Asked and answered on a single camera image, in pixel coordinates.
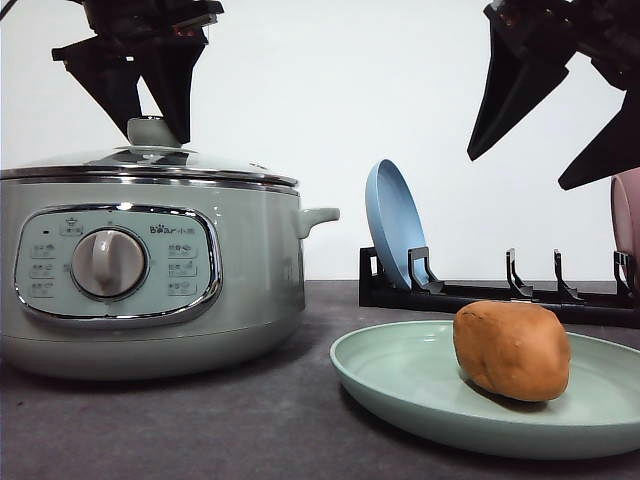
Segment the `black dish rack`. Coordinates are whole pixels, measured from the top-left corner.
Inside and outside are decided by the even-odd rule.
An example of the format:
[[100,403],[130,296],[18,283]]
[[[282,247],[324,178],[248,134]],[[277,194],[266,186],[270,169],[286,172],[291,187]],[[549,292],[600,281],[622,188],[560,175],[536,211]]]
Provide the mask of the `black dish rack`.
[[[374,247],[360,249],[359,303],[362,307],[455,313],[479,300],[522,301],[539,304],[555,312],[562,323],[640,328],[640,301],[633,284],[635,259],[613,253],[615,293],[590,293],[571,288],[562,278],[562,255],[554,251],[556,288],[544,290],[527,285],[516,273],[515,250],[506,252],[506,287],[471,286],[439,280],[429,265],[429,248],[408,251],[411,290],[401,290],[385,276]],[[375,259],[376,272],[372,268]],[[415,262],[423,261],[429,282],[421,284],[414,273]]]

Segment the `brown potato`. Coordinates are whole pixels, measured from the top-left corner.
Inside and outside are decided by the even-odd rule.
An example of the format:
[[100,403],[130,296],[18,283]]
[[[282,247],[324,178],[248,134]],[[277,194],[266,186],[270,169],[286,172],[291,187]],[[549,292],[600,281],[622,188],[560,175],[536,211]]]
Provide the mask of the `brown potato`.
[[555,314],[539,305],[467,305],[453,322],[453,343],[462,369],[490,392],[537,402],[567,388],[569,339]]

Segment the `white wall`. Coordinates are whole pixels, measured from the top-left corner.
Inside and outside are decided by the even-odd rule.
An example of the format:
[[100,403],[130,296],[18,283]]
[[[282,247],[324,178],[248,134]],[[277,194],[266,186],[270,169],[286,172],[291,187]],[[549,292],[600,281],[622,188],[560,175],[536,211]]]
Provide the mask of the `white wall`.
[[[609,183],[557,178],[618,110],[574,58],[570,77],[484,157],[466,145],[489,61],[487,0],[226,0],[192,90],[190,148],[249,159],[301,182],[303,205],[339,224],[305,242],[307,278],[357,278],[369,246],[364,184],[390,158],[420,211],[443,278],[500,279],[518,250],[526,279],[610,279]],[[90,36],[82,8],[21,0],[2,23],[2,167],[124,143],[50,49]],[[153,104],[145,113],[154,113]]]

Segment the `stainless steel rim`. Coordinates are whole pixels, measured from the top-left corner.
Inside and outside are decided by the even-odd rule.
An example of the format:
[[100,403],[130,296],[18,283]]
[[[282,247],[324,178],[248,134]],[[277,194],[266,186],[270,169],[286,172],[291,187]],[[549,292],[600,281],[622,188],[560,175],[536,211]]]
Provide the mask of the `stainless steel rim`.
[[49,177],[148,177],[170,179],[198,179],[198,180],[232,180],[236,182],[259,183],[264,185],[281,185],[295,187],[298,181],[294,178],[283,177],[268,173],[236,172],[232,170],[204,170],[196,168],[163,166],[162,168],[147,165],[75,165],[53,167],[27,167],[3,170],[2,180]]
[[299,196],[291,186],[270,183],[246,182],[233,180],[204,180],[196,178],[165,178],[165,177],[135,177],[123,176],[55,176],[55,177],[23,177],[3,178],[2,183],[17,183],[20,185],[46,183],[116,183],[122,185],[176,185],[185,187],[216,187],[234,188],[239,190],[255,190],[260,192],[284,193]]

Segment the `pot handle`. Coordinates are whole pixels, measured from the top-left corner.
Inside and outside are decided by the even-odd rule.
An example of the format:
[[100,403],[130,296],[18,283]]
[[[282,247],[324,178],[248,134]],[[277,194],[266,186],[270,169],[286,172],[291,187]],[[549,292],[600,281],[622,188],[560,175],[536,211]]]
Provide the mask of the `pot handle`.
[[298,235],[298,238],[302,240],[309,236],[309,232],[316,225],[340,219],[340,209],[308,208],[298,211],[295,218],[296,234]]

